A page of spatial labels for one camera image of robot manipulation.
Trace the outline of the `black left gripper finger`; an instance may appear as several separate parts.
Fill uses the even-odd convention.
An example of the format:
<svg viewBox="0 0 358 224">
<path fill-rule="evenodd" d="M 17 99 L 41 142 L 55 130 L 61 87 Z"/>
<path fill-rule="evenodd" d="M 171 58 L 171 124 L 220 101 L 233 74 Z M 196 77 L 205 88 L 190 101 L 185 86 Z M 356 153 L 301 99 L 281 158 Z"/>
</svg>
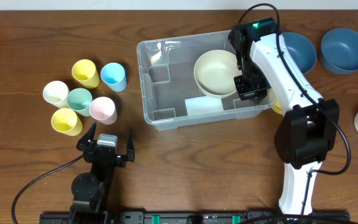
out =
<svg viewBox="0 0 358 224">
<path fill-rule="evenodd" d="M 93 123 L 90 129 L 78 140 L 76 148 L 79 151 L 87 151 L 97 143 L 94 140 L 97 124 Z"/>
<path fill-rule="evenodd" d="M 126 156 L 127 161 L 134 162 L 135 161 L 135 149 L 134 149 L 134 141 L 133 141 L 133 130 L 131 129 L 129 132 L 129 138 L 126 146 Z"/>
</svg>

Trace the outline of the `small yellow bowl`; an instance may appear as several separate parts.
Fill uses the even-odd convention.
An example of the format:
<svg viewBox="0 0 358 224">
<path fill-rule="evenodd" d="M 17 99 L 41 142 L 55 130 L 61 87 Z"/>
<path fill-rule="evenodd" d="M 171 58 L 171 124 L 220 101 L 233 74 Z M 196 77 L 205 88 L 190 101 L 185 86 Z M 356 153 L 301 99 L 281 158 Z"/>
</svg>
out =
<svg viewBox="0 0 358 224">
<path fill-rule="evenodd" d="M 274 99 L 274 104 L 272 106 L 272 109 L 277 114 L 283 115 L 282 107 L 280 105 L 280 102 L 278 100 L 278 96 L 275 94 L 275 92 L 272 89 L 269 89 L 269 98 Z"/>
</svg>

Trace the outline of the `dark blue bowl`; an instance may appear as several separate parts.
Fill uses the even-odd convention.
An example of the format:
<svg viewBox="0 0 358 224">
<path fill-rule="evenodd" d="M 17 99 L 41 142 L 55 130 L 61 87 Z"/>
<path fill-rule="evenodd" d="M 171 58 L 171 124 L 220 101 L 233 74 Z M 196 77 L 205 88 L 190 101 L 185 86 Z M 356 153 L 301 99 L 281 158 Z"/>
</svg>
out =
<svg viewBox="0 0 358 224">
<path fill-rule="evenodd" d="M 318 50 L 322 66 L 337 75 L 358 72 L 358 32 L 336 28 L 324 34 Z"/>
<path fill-rule="evenodd" d="M 317 61 L 314 45 L 305 36 L 295 32 L 283 32 L 282 35 L 292 59 L 302 74 L 310 72 Z"/>
</svg>

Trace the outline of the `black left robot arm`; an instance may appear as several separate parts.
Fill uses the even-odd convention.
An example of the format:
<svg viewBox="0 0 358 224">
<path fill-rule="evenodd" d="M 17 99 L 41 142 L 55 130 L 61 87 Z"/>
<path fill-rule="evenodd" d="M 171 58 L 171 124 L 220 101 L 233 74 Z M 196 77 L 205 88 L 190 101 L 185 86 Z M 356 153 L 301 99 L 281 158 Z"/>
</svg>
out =
<svg viewBox="0 0 358 224">
<path fill-rule="evenodd" d="M 124 155 L 116 153 L 117 136 L 100 134 L 95 139 L 95 132 L 94 123 L 76 145 L 77 150 L 83 153 L 83 159 L 91 164 L 91 170 L 78 175 L 72 182 L 70 223 L 109 223 L 111 213 L 106 206 L 114 170 L 135 161 L 132 131 Z"/>
</svg>

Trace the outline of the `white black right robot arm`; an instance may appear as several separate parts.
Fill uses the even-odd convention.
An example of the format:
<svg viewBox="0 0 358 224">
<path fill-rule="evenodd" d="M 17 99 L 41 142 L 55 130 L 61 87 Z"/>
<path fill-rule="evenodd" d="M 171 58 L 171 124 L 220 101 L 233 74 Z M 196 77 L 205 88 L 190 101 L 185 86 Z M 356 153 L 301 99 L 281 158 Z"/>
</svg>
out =
<svg viewBox="0 0 358 224">
<path fill-rule="evenodd" d="M 235 25 L 228 40 L 242 72 L 234 77 L 239 98 L 260 101 L 273 91 L 281 106 L 283 119 L 274 137 L 285 163 L 281 212 L 309 215 L 316 172 L 334 146 L 339 105 L 308 83 L 272 18 Z"/>
</svg>

